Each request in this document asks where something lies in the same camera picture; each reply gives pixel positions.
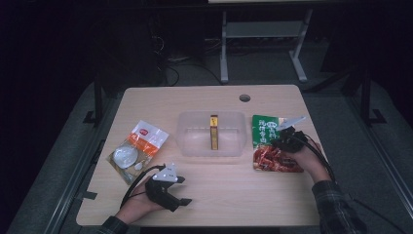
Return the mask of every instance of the plaid sleeve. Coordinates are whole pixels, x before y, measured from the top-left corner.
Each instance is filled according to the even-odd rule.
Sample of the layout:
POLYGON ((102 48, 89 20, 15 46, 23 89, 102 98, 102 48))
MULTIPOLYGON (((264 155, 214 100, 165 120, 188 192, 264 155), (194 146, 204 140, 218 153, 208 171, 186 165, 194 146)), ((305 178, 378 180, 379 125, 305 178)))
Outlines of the plaid sleeve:
POLYGON ((346 202, 340 187, 332 181, 320 181, 313 186, 319 210, 321 233, 368 233, 367 226, 346 202))
POLYGON ((100 226, 96 233, 98 234, 125 234, 129 227, 115 216, 110 216, 100 226))

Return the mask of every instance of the wooden table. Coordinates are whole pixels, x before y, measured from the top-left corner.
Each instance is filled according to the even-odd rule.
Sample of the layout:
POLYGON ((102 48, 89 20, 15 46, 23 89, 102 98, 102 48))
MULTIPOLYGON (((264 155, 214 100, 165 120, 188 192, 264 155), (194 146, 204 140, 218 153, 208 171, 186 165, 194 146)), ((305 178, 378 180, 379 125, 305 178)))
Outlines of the wooden table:
POLYGON ((307 173, 258 172, 252 168, 252 115, 306 116, 295 127, 314 140, 319 137, 296 86, 217 86, 132 88, 126 90, 114 119, 88 191, 77 216, 80 225, 100 225, 114 215, 128 186, 106 160, 139 120, 169 133, 151 165, 174 163, 186 180, 169 189, 192 203, 170 211, 154 212, 140 226, 297 226, 318 225, 312 180, 307 173), (249 102, 240 101, 249 95, 249 102), (175 140, 179 113, 185 110, 236 110, 246 118, 247 141, 243 155, 227 158, 185 157, 175 140))

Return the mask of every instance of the human hand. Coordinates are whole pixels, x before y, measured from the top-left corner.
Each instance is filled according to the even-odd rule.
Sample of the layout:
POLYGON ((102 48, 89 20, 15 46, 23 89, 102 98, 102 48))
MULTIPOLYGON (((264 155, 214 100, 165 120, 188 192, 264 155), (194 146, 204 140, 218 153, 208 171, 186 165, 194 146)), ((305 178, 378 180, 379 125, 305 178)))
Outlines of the human hand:
MULTIPOLYGON (((314 147, 315 150, 320 149, 319 143, 312 142, 311 140, 309 140, 309 143, 314 147)), ((312 177, 314 183, 317 183, 321 180, 331 180, 331 177, 322 162, 319 160, 317 155, 306 145, 304 145, 303 148, 296 153, 283 152, 283 154, 286 157, 294 159, 298 163, 298 165, 300 165, 300 167, 304 169, 304 171, 308 172, 312 177)))
POLYGON ((149 200, 145 193, 145 183, 150 177, 144 179, 131 193, 129 200, 116 213, 116 217, 126 224, 131 224, 138 221, 143 216, 158 210, 163 207, 149 200))

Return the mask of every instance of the snack package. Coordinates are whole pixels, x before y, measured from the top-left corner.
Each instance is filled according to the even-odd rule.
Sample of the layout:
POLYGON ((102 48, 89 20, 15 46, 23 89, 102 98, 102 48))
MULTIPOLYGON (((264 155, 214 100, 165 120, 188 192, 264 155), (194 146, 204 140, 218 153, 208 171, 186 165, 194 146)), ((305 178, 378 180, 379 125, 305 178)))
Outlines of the snack package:
POLYGON ((168 136, 166 132, 140 120, 107 160, 125 182, 131 184, 146 169, 168 136))
POLYGON ((302 173, 304 170, 295 160, 286 157, 271 144, 271 139, 280 137, 276 127, 283 118, 253 115, 252 116, 252 146, 253 168, 258 171, 302 173))

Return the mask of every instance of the clear plastic container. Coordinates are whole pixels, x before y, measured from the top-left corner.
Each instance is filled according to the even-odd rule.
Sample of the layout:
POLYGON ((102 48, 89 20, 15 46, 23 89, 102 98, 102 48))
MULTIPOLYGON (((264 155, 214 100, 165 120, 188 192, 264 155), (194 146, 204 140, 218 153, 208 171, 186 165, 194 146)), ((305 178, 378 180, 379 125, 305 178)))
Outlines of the clear plastic container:
POLYGON ((239 111, 182 112, 178 118, 176 142, 183 156, 241 156, 246 143, 245 116, 239 111), (218 149, 211 149, 211 115, 218 115, 218 149))

